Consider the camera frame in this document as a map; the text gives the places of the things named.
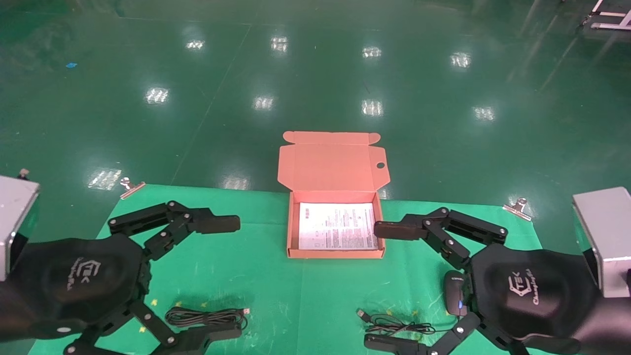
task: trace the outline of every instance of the computer mouse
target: computer mouse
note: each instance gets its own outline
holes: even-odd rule
[[[465,316],[467,306],[463,304],[464,275],[456,270],[448,271],[443,282],[445,308],[450,315]]]

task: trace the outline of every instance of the green epoxy floor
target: green epoxy floor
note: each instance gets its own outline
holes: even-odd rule
[[[122,193],[101,172],[285,191],[284,131],[375,131],[384,198],[525,197],[572,251],[571,195],[631,188],[631,33],[576,32],[592,6],[0,0],[0,174],[42,183],[34,239],[94,238]]]

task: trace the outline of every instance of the green mat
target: green mat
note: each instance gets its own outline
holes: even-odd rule
[[[251,308],[243,336],[213,343],[208,355],[385,354],[364,348],[363,323],[355,314],[358,308],[430,322],[437,329],[455,323],[455,317],[445,313],[441,290],[443,275],[451,267],[421,241],[388,241],[382,260],[288,259],[288,194],[259,191],[147,185],[120,201],[111,217],[169,200],[241,217],[239,232],[194,234],[152,266],[146,303],[156,314],[163,316],[179,302],[200,310]],[[392,200],[384,200],[382,206],[386,220],[445,206],[506,227],[511,248],[541,248],[533,225],[501,207]],[[108,235],[103,226],[98,238]],[[150,235],[134,239],[143,243]],[[479,244],[456,239],[472,252],[480,249]],[[422,341],[433,344],[438,337],[440,334],[424,335]],[[38,340],[29,354],[60,355],[73,339]],[[149,354],[157,344],[135,319],[97,343],[127,355]],[[475,332],[452,354],[506,352]]]

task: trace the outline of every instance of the instruction paper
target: instruction paper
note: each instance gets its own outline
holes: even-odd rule
[[[376,250],[372,203],[301,203],[298,248]]]

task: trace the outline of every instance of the open box lid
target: open box lid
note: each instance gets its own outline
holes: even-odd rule
[[[377,191],[390,182],[378,133],[287,131],[278,181],[292,191]]]

